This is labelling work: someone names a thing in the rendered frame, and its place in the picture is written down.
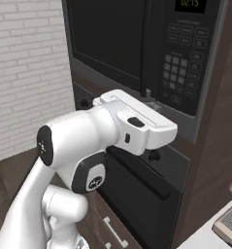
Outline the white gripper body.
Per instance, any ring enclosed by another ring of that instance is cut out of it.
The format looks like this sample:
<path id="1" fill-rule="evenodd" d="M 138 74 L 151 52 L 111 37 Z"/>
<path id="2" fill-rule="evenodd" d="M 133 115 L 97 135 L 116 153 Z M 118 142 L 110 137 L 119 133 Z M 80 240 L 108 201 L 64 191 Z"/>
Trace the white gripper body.
<path id="1" fill-rule="evenodd" d="M 113 116 L 118 133 L 115 146 L 125 151 L 155 150 L 173 142 L 178 126 L 121 89 L 103 93 L 93 105 Z"/>

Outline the black microwave door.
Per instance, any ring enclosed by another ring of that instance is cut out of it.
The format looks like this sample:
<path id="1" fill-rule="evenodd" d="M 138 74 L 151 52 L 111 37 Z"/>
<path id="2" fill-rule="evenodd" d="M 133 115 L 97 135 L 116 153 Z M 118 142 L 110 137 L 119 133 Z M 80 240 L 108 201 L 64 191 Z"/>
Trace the black microwave door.
<path id="1" fill-rule="evenodd" d="M 140 93 L 148 0 L 66 0 L 72 55 Z"/>

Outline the dark brown cabinet housing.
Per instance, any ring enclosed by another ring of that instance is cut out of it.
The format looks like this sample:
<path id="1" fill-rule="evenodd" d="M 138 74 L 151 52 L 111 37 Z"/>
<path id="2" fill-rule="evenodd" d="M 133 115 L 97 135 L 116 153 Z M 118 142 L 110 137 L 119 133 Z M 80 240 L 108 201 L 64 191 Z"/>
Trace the dark brown cabinet housing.
<path id="1" fill-rule="evenodd" d="M 197 142 L 174 148 L 190 158 L 171 249 L 177 249 L 232 199 L 232 0 L 218 43 Z"/>

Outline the black microwave oven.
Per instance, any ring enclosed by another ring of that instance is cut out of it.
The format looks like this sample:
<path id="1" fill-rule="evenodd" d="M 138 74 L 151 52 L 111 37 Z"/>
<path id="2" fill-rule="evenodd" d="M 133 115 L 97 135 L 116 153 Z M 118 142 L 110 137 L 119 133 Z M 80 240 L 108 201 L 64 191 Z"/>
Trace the black microwave oven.
<path id="1" fill-rule="evenodd" d="M 208 95 L 228 0 L 158 0 L 155 64 L 150 98 L 178 126 L 179 136 L 196 141 Z M 126 87 L 72 55 L 66 0 L 62 0 L 71 72 L 102 88 Z"/>

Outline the brown drawer front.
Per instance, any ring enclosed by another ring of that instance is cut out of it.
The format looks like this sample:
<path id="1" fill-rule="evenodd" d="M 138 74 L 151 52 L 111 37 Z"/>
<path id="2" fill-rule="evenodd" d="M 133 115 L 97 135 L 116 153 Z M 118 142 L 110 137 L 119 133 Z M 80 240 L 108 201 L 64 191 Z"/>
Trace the brown drawer front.
<path id="1" fill-rule="evenodd" d="M 86 194 L 85 197 L 88 201 L 88 211 L 83 222 L 99 241 L 99 246 L 96 246 L 96 249 L 123 249 L 104 223 L 103 219 L 106 216 L 110 218 L 110 224 L 118 236 L 128 242 L 129 245 L 126 249 L 142 249 L 126 226 L 97 192 Z"/>

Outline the black built-in oven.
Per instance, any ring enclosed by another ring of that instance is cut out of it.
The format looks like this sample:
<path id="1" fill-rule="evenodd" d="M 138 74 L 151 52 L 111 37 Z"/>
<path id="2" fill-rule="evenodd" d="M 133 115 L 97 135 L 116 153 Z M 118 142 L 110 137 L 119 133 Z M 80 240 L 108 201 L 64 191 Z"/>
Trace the black built-in oven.
<path id="1" fill-rule="evenodd" d="M 101 239 L 111 249 L 171 249 L 190 159 L 170 146 L 139 157 L 110 147 L 107 162 L 91 195 Z"/>

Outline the black oven door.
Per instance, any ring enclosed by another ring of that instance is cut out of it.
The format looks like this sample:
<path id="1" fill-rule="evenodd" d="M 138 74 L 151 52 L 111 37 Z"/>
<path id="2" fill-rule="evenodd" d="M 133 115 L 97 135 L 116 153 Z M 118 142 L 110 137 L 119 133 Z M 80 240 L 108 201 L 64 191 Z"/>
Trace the black oven door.
<path id="1" fill-rule="evenodd" d="M 110 171 L 98 192 L 131 232 L 143 249 L 171 249 L 181 193 L 171 184 L 171 195 L 161 200 L 152 191 L 130 178 L 132 184 Z"/>

